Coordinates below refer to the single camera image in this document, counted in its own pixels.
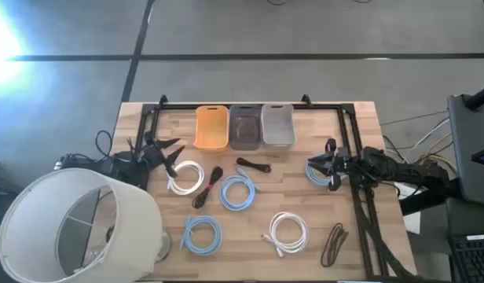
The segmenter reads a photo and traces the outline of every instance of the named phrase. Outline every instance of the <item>white lamp shade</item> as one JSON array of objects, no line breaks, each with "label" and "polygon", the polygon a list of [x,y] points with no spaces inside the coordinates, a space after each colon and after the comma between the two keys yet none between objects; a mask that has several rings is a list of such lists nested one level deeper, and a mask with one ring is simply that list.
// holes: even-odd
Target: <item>white lamp shade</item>
[{"label": "white lamp shade", "polygon": [[[57,238],[66,215],[95,189],[115,195],[116,221],[104,251],[72,276],[63,271]],[[144,190],[85,169],[64,169],[30,184],[0,226],[0,260],[18,282],[129,283],[153,271],[162,245],[162,218]]]}]

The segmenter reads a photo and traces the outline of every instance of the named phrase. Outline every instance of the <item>concrete floor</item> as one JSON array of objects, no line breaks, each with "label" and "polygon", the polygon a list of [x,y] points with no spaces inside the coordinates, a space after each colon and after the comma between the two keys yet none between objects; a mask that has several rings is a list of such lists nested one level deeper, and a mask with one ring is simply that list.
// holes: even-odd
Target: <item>concrete floor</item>
[{"label": "concrete floor", "polygon": [[[0,1],[16,39],[0,54],[132,54],[146,1]],[[484,52],[481,0],[162,0],[143,53]],[[25,186],[65,153],[100,157],[113,131],[129,62],[0,63],[0,163]],[[131,101],[374,101],[381,123],[446,109],[484,87],[484,60],[141,62]],[[412,145],[444,114],[383,126]],[[422,150],[446,134],[441,129]],[[448,149],[444,155],[454,159]],[[429,213],[425,227],[445,226]],[[419,273],[446,279],[442,256],[416,248]]]}]

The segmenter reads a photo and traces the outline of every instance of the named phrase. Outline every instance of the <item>wire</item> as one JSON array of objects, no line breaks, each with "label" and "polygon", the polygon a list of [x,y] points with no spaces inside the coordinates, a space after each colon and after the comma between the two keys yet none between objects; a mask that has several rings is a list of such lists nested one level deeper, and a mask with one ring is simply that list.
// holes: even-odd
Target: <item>wire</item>
[{"label": "wire", "polygon": [[196,196],[192,201],[192,206],[196,209],[203,207],[205,200],[211,191],[212,186],[223,176],[223,169],[219,166],[214,167],[211,173],[211,178],[209,179],[209,184],[202,193]]},{"label": "wire", "polygon": [[[253,181],[244,172],[244,170],[242,170],[242,168],[238,167],[236,171],[239,176],[235,175],[226,178],[221,184],[221,189],[219,190],[219,200],[225,208],[228,208],[231,211],[241,211],[247,209],[255,201],[256,190],[259,190],[258,185],[253,183]],[[226,196],[229,187],[235,183],[243,183],[249,190],[249,195],[242,204],[234,204],[230,202]]]},{"label": "wire", "polygon": [[[445,120],[447,120],[448,118],[449,118],[449,117],[447,116],[445,119],[442,119],[441,121],[439,121],[439,122],[436,124],[436,126],[434,126],[434,128],[432,128],[432,129],[434,130],[436,127],[438,127],[438,126],[439,126],[439,124],[440,124],[440,123],[444,122],[444,121],[445,121]],[[392,146],[392,149],[394,149],[394,150],[396,150],[396,151],[397,151],[397,149],[412,149],[412,148],[413,148],[413,146],[415,146],[415,145],[411,145],[411,146],[396,147],[396,146],[394,145],[394,143],[393,143],[393,142],[392,142],[392,141],[391,141],[391,140],[390,140],[390,139],[389,139],[389,138],[388,138],[386,135],[384,135],[384,136],[383,136],[383,138],[384,138],[385,140],[387,140],[387,141],[390,143],[390,146]]]},{"label": "wire", "polygon": [[285,4],[285,3],[287,3],[287,2],[288,2],[288,0],[285,0],[285,1],[280,2],[280,3],[272,2],[272,1],[270,1],[270,0],[266,0],[266,1],[267,1],[268,3],[270,3],[270,4],[274,5],[274,6],[282,6],[283,4]]},{"label": "wire", "polygon": [[328,240],[326,241],[326,245],[324,246],[324,250],[321,254],[321,265],[323,267],[330,267],[335,264],[339,250],[341,249],[342,244],[345,242],[348,235],[349,233],[343,229],[342,223],[336,223],[333,226],[333,229],[331,230],[331,233],[329,233]]},{"label": "wire", "polygon": [[388,153],[393,153],[395,155],[398,154],[395,150],[392,150],[392,149],[385,149],[385,151],[388,152]]},{"label": "wire", "polygon": [[[302,231],[302,236],[297,241],[294,241],[292,243],[283,243],[277,239],[277,227],[279,226],[279,223],[284,219],[294,220],[298,223],[299,228]],[[264,234],[261,237],[264,241],[268,241],[269,243],[273,244],[275,246],[275,249],[277,250],[277,254],[279,255],[279,257],[283,257],[285,252],[296,253],[302,251],[308,243],[308,236],[309,229],[305,220],[303,220],[296,214],[283,211],[275,214],[275,216],[270,221],[269,235]]]},{"label": "wire", "polygon": [[394,184],[394,183],[389,183],[389,182],[380,182],[380,184],[384,184],[384,185],[389,185],[389,186],[393,186],[395,189],[396,189],[396,192],[398,193],[398,197],[401,196],[401,190]]},{"label": "wire", "polygon": [[407,197],[413,197],[416,195],[416,193],[418,193],[418,191],[421,189],[422,187],[418,186],[414,191],[413,193],[410,193]]},{"label": "wire", "polygon": [[436,147],[436,145],[439,145],[441,142],[443,142],[447,137],[449,137],[450,135],[452,135],[451,132],[449,132],[448,134],[446,134],[444,137],[438,139],[437,142],[435,142],[434,144],[431,145],[431,147],[428,149],[427,151],[427,154],[431,153],[431,150]]},{"label": "wire", "polygon": [[305,165],[305,174],[309,181],[317,186],[329,186],[329,183],[331,182],[331,178],[319,178],[315,173],[315,169],[313,169],[308,163]]},{"label": "wire", "polygon": [[93,160],[92,158],[86,156],[85,154],[82,154],[82,153],[72,153],[72,154],[68,154],[68,155],[71,155],[73,156],[74,158],[77,158],[77,157],[81,157],[85,160],[88,160],[90,161],[91,163],[96,163],[97,161],[96,160]]},{"label": "wire", "polygon": [[[106,136],[109,139],[109,149],[108,149],[108,151],[106,153],[104,151],[102,151],[101,147],[99,146],[99,135],[101,135],[101,134],[106,134]],[[109,132],[106,131],[106,130],[99,130],[95,134],[95,147],[97,148],[97,150],[99,151],[99,153],[101,153],[103,155],[103,157],[100,158],[98,162],[100,162],[102,160],[105,160],[107,158],[111,158],[109,156],[109,153],[111,152],[111,149],[113,147],[113,137],[111,136],[111,134],[109,134]]]},{"label": "wire", "polygon": [[432,112],[432,113],[429,113],[429,114],[418,115],[418,116],[414,116],[414,117],[410,117],[410,118],[406,118],[406,119],[399,119],[399,120],[395,120],[395,121],[381,123],[380,126],[386,126],[386,125],[390,125],[390,124],[393,124],[393,123],[400,123],[400,122],[410,121],[410,120],[413,120],[413,119],[419,119],[419,118],[424,118],[424,117],[428,117],[428,116],[434,116],[434,115],[437,115],[437,114],[447,113],[447,112],[448,112],[448,110]]},{"label": "wire", "polygon": [[167,189],[172,189],[172,191],[174,193],[176,193],[177,195],[180,195],[180,196],[185,196],[185,195],[189,195],[190,193],[193,193],[198,188],[200,188],[200,186],[202,185],[202,182],[204,181],[204,170],[202,169],[202,167],[197,162],[190,161],[190,160],[189,161],[183,161],[180,164],[178,164],[177,166],[175,166],[174,170],[180,171],[182,168],[185,168],[185,167],[194,169],[196,171],[196,173],[198,174],[198,181],[196,181],[196,184],[193,185],[193,187],[191,187],[189,189],[183,189],[182,187],[178,186],[178,184],[176,184],[176,181],[174,180],[174,178],[169,176],[169,174],[167,173],[167,177],[169,178],[169,182],[167,183]]},{"label": "wire", "polygon": [[424,161],[426,159],[433,159],[433,160],[437,160],[437,161],[442,161],[443,163],[445,163],[446,165],[448,165],[449,169],[455,174],[458,176],[458,173],[457,173],[457,167],[455,167],[455,165],[450,161],[450,160],[447,160],[445,157],[443,156],[440,156],[436,153],[431,153],[431,154],[428,154],[426,156],[422,156],[421,157],[421,160],[418,160],[418,163],[419,164],[423,164]]},{"label": "wire", "polygon": [[394,143],[389,139],[389,137],[387,137],[386,135],[383,135],[382,137],[389,142],[390,146],[392,146],[392,149],[396,152],[396,154],[399,156],[399,158],[401,158],[401,160],[404,160],[405,157],[402,156],[402,154],[398,151],[398,149],[411,149],[412,148],[411,146],[408,146],[407,148],[397,148],[394,145]]},{"label": "wire", "polygon": [[[209,245],[206,248],[198,248],[193,244],[193,241],[192,241],[193,228],[195,228],[196,226],[202,223],[206,223],[210,225],[214,230],[214,239],[212,240],[211,245]],[[222,242],[222,230],[218,220],[208,215],[197,216],[194,218],[191,218],[188,215],[188,217],[186,217],[185,233],[182,236],[179,249],[182,249],[182,247],[185,246],[188,250],[190,250],[191,252],[197,255],[205,255],[205,256],[214,255],[221,247],[221,242]]]},{"label": "wire", "polygon": [[446,145],[442,149],[439,149],[438,151],[436,151],[435,153],[432,153],[432,154],[438,154],[438,153],[442,152],[443,150],[445,150],[445,149],[449,148],[450,146],[452,146],[452,144],[453,144],[453,141],[451,141],[448,145]]},{"label": "wire", "polygon": [[412,151],[419,145],[421,144],[422,142],[424,142],[428,137],[431,136],[432,133],[434,133],[437,129],[439,129],[442,125],[446,124],[449,122],[449,119],[446,119],[444,122],[440,123],[439,125],[437,125],[437,127],[435,127],[434,129],[432,129],[429,133],[427,133],[426,135],[423,136],[423,138],[421,138],[410,150],[409,150],[409,153],[406,154],[406,157],[405,159],[406,160],[409,160],[409,157],[410,155],[412,154]]}]

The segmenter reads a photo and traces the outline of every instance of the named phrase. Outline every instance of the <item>coiled cable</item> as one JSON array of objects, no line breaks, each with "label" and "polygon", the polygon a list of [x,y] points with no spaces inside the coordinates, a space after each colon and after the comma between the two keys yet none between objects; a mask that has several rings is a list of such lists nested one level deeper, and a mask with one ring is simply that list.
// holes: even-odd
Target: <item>coiled cable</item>
[{"label": "coiled cable", "polygon": [[[195,226],[198,226],[199,224],[202,224],[202,223],[209,224],[214,230],[214,240],[212,240],[211,245],[206,248],[198,248],[193,244],[193,241],[192,241],[193,228],[195,228]],[[222,230],[218,220],[208,215],[197,216],[194,218],[191,218],[188,215],[188,217],[186,217],[185,233],[181,239],[181,244],[179,245],[180,249],[183,246],[185,246],[188,250],[190,250],[191,252],[197,255],[214,255],[221,247],[221,242],[222,242]]]},{"label": "coiled cable", "polygon": [[209,184],[207,188],[205,188],[202,193],[196,196],[192,201],[192,206],[196,209],[203,207],[205,204],[205,200],[207,200],[207,196],[211,191],[212,186],[216,183],[221,177],[223,176],[223,169],[219,166],[214,167],[211,173],[211,178],[209,178]]},{"label": "coiled cable", "polygon": [[184,167],[192,168],[198,174],[198,181],[196,181],[196,184],[190,189],[183,189],[182,187],[178,186],[174,178],[172,178],[171,176],[169,176],[169,174],[167,174],[167,177],[169,178],[169,182],[167,183],[167,189],[172,189],[174,193],[180,196],[185,196],[190,193],[193,193],[198,188],[200,188],[200,185],[202,185],[202,182],[204,181],[204,170],[197,162],[183,161],[180,164],[178,164],[176,167],[174,167],[174,170],[179,171]]},{"label": "coiled cable", "polygon": [[[242,170],[242,168],[237,168],[236,172],[239,174],[238,176],[230,176],[223,181],[221,184],[221,189],[219,190],[219,200],[225,208],[228,208],[231,211],[241,211],[249,206],[255,201],[256,190],[259,190],[258,185],[254,184],[249,176]],[[247,189],[249,190],[249,196],[242,204],[234,204],[228,200],[226,193],[231,185],[235,183],[243,183]]]},{"label": "coiled cable", "polygon": [[[299,228],[302,230],[302,236],[297,241],[294,241],[292,243],[283,243],[277,239],[277,226],[284,219],[291,219],[298,223]],[[309,229],[305,220],[303,220],[301,217],[297,216],[294,213],[286,211],[275,214],[275,216],[270,221],[269,235],[262,235],[262,239],[264,241],[268,241],[275,246],[279,257],[283,257],[285,252],[295,253],[302,251],[308,243],[308,237]]]},{"label": "coiled cable", "polygon": [[[318,157],[322,155],[324,154],[316,154],[313,157]],[[328,186],[331,182],[331,178],[319,178],[315,172],[316,170],[313,169],[308,163],[305,165],[305,174],[310,182],[317,186]]]},{"label": "coiled cable", "polygon": [[330,267],[335,264],[339,250],[348,235],[349,233],[345,231],[342,223],[336,223],[333,226],[321,254],[321,265],[323,267]]}]

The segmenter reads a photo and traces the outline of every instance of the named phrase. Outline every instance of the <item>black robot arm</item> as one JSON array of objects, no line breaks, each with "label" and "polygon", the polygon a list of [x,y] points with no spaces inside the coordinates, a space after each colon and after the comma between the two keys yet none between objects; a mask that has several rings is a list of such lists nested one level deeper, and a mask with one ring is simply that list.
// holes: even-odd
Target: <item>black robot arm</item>
[{"label": "black robot arm", "polygon": [[336,148],[336,141],[328,139],[325,154],[309,159],[315,170],[332,178],[331,191],[341,186],[339,174],[361,178],[363,186],[376,188],[379,183],[403,182],[425,188],[422,193],[400,200],[403,215],[442,204],[448,197],[460,197],[458,181],[449,179],[448,172],[436,162],[423,164],[398,163],[381,149],[364,147],[358,156],[350,156],[346,148]]}]

